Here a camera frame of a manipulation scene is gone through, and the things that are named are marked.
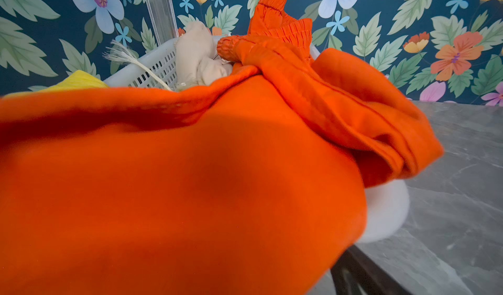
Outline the orange shorts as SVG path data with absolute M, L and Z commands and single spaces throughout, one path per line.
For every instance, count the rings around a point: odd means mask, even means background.
M 212 85 L 1 100 L 2 294 L 304 294 L 362 235 L 365 189 L 444 153 L 426 116 L 260 0 Z

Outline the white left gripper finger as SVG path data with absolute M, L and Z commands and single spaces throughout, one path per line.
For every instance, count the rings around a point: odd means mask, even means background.
M 410 209 L 405 181 L 395 180 L 365 189 L 367 221 L 357 243 L 374 243 L 395 234 L 405 223 Z

